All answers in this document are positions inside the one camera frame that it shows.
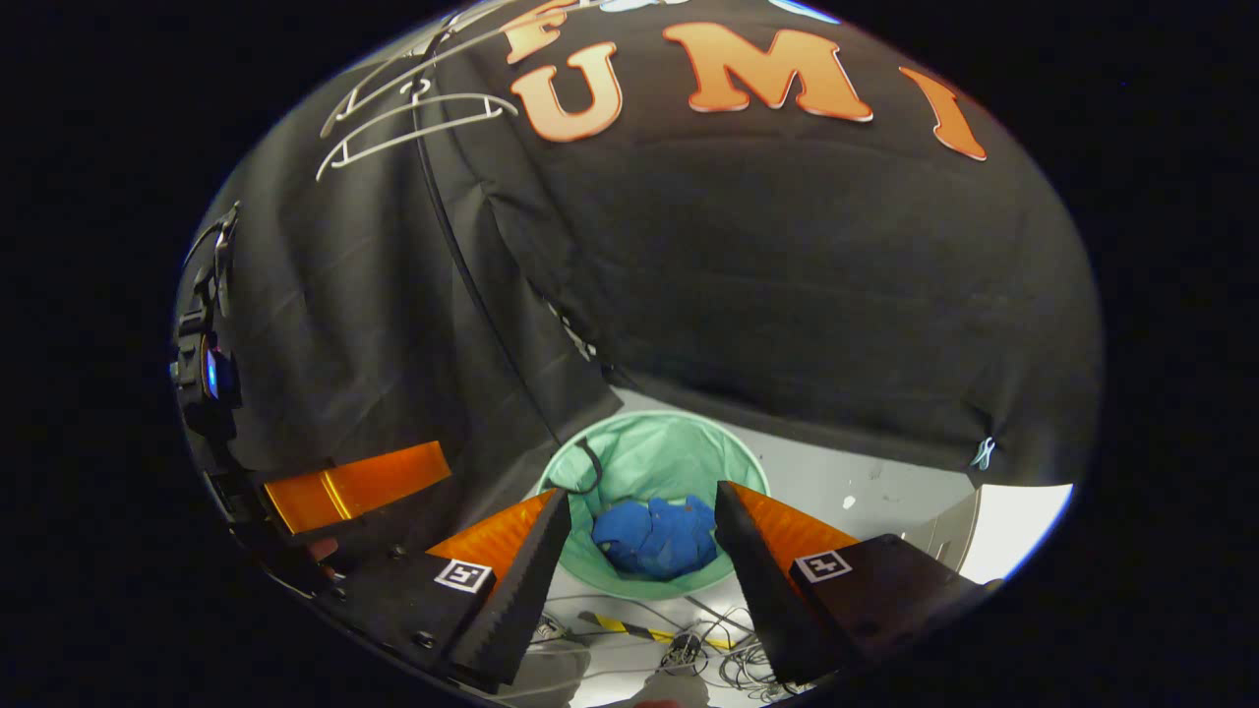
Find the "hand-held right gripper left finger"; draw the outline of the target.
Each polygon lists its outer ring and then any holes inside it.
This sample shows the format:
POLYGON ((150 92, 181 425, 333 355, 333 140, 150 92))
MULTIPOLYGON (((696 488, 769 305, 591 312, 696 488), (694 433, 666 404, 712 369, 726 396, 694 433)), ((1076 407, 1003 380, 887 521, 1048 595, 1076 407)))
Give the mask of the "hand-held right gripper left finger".
POLYGON ((562 489, 433 545, 365 561, 325 595, 332 627, 405 671, 483 693, 512 684, 570 534, 562 489))

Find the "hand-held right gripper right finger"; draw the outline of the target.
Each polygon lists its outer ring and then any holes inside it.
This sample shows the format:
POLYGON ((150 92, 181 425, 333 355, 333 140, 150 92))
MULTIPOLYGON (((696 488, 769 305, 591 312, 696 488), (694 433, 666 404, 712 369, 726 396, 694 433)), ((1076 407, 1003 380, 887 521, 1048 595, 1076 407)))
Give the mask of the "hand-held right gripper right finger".
POLYGON ((967 580, 899 535, 857 540, 733 481, 719 482, 714 514, 716 542, 779 682, 866 671, 1001 585, 967 580))

